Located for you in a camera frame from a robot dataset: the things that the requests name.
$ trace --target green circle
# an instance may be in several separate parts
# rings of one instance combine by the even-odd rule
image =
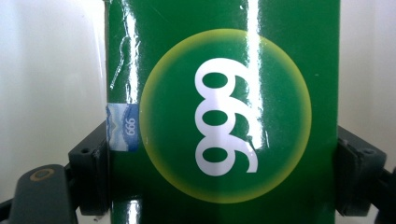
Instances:
[[[254,86],[235,78],[233,97],[259,113],[260,131],[248,133],[249,123],[235,114],[231,135],[255,147],[258,169],[247,173],[246,155],[235,152],[233,168],[225,175],[202,172],[195,149],[204,138],[196,127],[195,110],[203,100],[194,76],[201,64],[227,58],[245,67],[257,65]],[[214,86],[224,85],[213,76]],[[251,95],[253,90],[258,94]],[[204,116],[214,123],[224,114]],[[190,36],[172,47],[151,71],[140,103],[140,130],[148,156],[158,172],[191,197],[212,203],[240,203],[262,196],[284,181],[303,156],[311,127],[311,104],[304,78],[292,59],[277,45],[259,35],[218,29]],[[224,151],[210,149],[204,156],[221,161]]]

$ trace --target round hole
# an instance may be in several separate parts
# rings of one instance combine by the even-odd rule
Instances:
[[[372,155],[372,154],[375,154],[375,151],[373,149],[371,149],[371,148],[365,148],[363,150],[363,153]]]
[[[30,176],[30,180],[32,181],[41,181],[44,179],[47,179],[48,177],[52,176],[53,174],[55,174],[55,171],[52,169],[41,169],[38,170],[36,172],[34,172],[31,176]]]
[[[81,150],[81,153],[89,153],[90,152],[90,150],[88,149],[88,148],[83,148],[82,150]]]

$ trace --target white background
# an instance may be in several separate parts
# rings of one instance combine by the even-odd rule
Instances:
[[[394,0],[341,7],[339,124],[386,151],[389,170],[396,166],[395,9]],[[2,1],[0,202],[25,172],[66,165],[67,152],[105,119],[103,10],[100,0]],[[337,216],[337,223],[374,223],[375,213]]]

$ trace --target small sticker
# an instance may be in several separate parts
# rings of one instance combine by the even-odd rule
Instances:
[[[135,152],[138,148],[139,108],[137,104],[127,105],[122,118],[122,136],[128,145],[128,151]]]
[[[106,111],[110,150],[136,152],[140,134],[138,104],[108,104]]]

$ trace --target black plastic bracket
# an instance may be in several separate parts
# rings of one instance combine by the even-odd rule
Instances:
[[[84,216],[102,216],[109,208],[106,123],[103,122],[69,152],[74,204]]]
[[[365,217],[371,204],[375,223],[396,223],[396,174],[384,170],[386,154],[339,127],[334,155],[336,209],[342,216]]]
[[[78,223],[64,168],[46,165],[18,181],[8,223]]]

